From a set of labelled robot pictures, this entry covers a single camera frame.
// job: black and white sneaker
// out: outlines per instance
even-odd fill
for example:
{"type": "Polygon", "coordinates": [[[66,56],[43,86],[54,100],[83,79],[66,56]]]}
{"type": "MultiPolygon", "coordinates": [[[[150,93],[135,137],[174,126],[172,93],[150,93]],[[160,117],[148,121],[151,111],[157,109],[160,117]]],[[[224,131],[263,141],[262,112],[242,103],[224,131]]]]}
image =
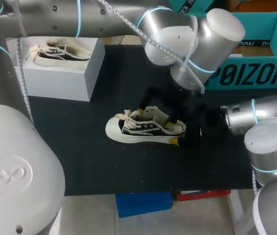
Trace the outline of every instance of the black and white sneaker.
{"type": "Polygon", "coordinates": [[[37,44],[30,49],[30,58],[37,65],[79,70],[86,69],[91,54],[70,38],[48,40],[45,44],[37,44]]]}
{"type": "Polygon", "coordinates": [[[107,136],[118,142],[152,141],[178,145],[178,137],[183,136],[186,130],[186,125],[179,120],[163,127],[169,116],[158,107],[147,107],[141,115],[138,110],[124,112],[115,115],[106,125],[107,136]]]}

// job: gray floor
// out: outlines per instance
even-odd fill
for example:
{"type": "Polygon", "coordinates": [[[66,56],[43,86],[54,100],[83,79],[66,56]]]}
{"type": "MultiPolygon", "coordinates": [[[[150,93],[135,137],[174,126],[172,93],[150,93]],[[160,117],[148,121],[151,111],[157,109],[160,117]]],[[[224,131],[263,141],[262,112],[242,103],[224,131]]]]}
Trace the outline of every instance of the gray floor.
{"type": "MultiPolygon", "coordinates": [[[[253,192],[241,190],[240,198],[246,208],[253,192]]],[[[225,197],[175,202],[170,210],[120,219],[114,195],[95,195],[65,197],[50,235],[232,235],[232,229],[225,197]]]]}

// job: white rubber sole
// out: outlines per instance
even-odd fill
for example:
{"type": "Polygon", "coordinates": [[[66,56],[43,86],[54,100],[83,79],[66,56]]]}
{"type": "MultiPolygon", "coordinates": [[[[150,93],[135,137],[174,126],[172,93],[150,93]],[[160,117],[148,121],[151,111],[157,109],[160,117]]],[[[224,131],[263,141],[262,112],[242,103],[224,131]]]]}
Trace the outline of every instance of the white rubber sole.
{"type": "Polygon", "coordinates": [[[45,67],[66,67],[77,70],[84,70],[87,67],[88,61],[72,61],[72,60],[54,60],[37,56],[34,61],[35,64],[45,67]]]}
{"type": "Polygon", "coordinates": [[[106,124],[106,135],[112,140],[121,143],[140,143],[140,142],[159,142],[159,143],[169,143],[169,140],[174,139],[172,136],[129,136],[121,133],[118,125],[118,118],[111,118],[106,124]]]}

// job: black table surface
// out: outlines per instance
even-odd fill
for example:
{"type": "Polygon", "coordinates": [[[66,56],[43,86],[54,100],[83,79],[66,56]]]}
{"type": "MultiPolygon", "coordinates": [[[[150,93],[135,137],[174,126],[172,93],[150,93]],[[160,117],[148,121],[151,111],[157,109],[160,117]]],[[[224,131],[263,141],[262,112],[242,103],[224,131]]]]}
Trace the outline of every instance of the black table surface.
{"type": "MultiPolygon", "coordinates": [[[[149,62],[141,46],[106,46],[91,102],[30,97],[35,126],[63,166],[66,195],[252,188],[243,137],[183,148],[106,136],[107,121],[136,110],[149,86],[161,88],[168,70],[149,62]]],[[[206,91],[187,104],[215,106],[271,94],[277,90],[206,91]]]]}

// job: white shoe box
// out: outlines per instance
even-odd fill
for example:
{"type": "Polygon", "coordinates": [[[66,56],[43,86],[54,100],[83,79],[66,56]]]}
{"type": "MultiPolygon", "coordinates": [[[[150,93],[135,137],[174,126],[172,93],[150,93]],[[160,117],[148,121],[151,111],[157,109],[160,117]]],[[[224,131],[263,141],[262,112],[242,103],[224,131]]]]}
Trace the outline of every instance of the white shoe box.
{"type": "MultiPolygon", "coordinates": [[[[62,67],[45,67],[36,65],[29,57],[29,50],[37,43],[57,37],[21,38],[23,72],[28,95],[90,101],[97,77],[105,57],[105,46],[102,39],[75,38],[78,44],[92,51],[85,70],[62,67]]],[[[7,42],[16,73],[19,76],[16,61],[16,39],[7,42]]]]}

